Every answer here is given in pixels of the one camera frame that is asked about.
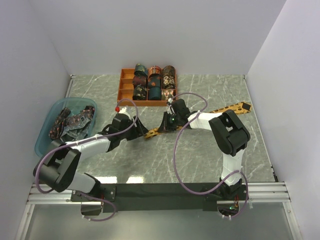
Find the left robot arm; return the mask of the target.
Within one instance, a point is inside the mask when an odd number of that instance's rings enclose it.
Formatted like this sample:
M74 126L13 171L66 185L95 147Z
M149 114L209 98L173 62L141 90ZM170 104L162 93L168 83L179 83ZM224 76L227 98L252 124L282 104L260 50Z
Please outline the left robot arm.
M41 158L33 170L35 180L47 184L52 191L82 192L89 201L95 201L103 195L101 182L88 173L77 172L78 164L97 154L112 151L122 140L135 140L147 132L148 129L137 116L117 113L112 123L84 142L52 141L47 155Z

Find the yellow beetle print tie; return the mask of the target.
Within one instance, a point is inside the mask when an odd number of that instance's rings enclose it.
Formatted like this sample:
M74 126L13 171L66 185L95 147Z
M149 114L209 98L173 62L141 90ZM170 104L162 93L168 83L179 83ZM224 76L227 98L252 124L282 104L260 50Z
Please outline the yellow beetle print tie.
M250 113L252 108L253 106L251 103L241 101L239 103L231 104L223 108L218 108L216 110L207 112L206 115L210 115L211 117L219 117L220 115L222 115L222 113L226 112L227 110L232 110L236 115L243 115ZM159 136L165 133L178 131L181 130L182 127L183 125L178 124L176 127L173 128L173 130L159 130L159 127L152 128L144 135L144 138L150 139L152 137Z

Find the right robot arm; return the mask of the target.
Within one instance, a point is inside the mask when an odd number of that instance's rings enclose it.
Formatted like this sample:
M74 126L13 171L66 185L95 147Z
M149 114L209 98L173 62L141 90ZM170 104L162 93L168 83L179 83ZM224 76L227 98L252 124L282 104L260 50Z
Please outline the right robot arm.
M221 113L206 113L201 110L190 112L183 99L168 100L168 110L164 112L160 131L164 127L175 129L182 125L173 147L173 169L179 184L189 193L199 196L215 194L226 200L234 198L243 190L242 158L251 135L237 114L228 109ZM178 142L185 129L212 131L214 139L222 152L222 173L220 182L210 190L202 192L191 190L183 183L176 166Z

